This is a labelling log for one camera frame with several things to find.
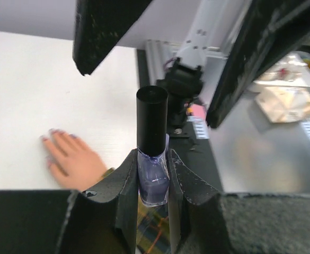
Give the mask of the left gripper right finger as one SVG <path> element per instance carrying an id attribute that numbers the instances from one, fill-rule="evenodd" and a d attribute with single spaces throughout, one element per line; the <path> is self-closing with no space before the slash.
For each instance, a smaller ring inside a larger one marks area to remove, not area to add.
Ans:
<path id="1" fill-rule="evenodd" d="M 310 253 L 310 194 L 224 193 L 173 149 L 167 165 L 173 253 Z"/>

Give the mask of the purple nail polish bottle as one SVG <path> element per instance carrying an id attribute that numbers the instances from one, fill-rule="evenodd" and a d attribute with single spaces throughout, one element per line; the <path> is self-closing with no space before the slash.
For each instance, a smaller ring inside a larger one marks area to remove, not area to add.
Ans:
<path id="1" fill-rule="evenodd" d="M 156 207 L 167 203 L 170 177 L 166 162 L 169 135 L 166 135 L 165 149 L 159 156 L 148 156 L 137 151 L 139 195 L 146 207 Z"/>

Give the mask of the mannequin hand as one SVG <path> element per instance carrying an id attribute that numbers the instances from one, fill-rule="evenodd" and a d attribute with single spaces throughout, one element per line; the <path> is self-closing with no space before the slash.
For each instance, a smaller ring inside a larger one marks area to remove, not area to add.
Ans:
<path id="1" fill-rule="evenodd" d="M 103 179 L 108 168 L 101 157 L 81 138 L 60 129 L 41 136 L 48 153 L 47 167 L 64 188 L 85 191 Z"/>

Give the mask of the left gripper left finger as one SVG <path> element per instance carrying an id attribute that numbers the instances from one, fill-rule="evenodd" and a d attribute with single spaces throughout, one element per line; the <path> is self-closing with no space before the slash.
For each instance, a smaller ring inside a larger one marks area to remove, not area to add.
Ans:
<path id="1" fill-rule="evenodd" d="M 0 190 L 0 253 L 134 253 L 137 151 L 86 192 Z"/>

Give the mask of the black nail polish brush cap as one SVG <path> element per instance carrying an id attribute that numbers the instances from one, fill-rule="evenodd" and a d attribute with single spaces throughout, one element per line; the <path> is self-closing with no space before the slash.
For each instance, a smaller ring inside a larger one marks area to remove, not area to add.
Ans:
<path id="1" fill-rule="evenodd" d="M 159 156 L 166 147 L 168 93 L 150 85 L 140 88 L 136 99 L 137 147 L 150 157 Z"/>

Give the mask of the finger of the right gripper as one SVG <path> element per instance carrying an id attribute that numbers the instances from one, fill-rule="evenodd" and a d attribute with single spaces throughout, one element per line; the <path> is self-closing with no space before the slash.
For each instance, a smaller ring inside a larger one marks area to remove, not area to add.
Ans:
<path id="1" fill-rule="evenodd" d="M 287 53 L 310 38 L 310 1 L 252 1 L 209 105 L 218 128 L 243 92 Z"/>
<path id="2" fill-rule="evenodd" d="M 76 2 L 73 61 L 81 75 L 92 74 L 151 2 L 151 0 Z"/>

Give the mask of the yellow plaid sleeve forearm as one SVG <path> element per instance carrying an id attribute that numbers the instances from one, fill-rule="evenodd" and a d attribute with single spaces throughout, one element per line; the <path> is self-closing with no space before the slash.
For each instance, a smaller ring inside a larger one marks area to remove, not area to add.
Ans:
<path id="1" fill-rule="evenodd" d="M 146 207 L 138 199 L 135 253 L 171 253 L 167 205 Z"/>

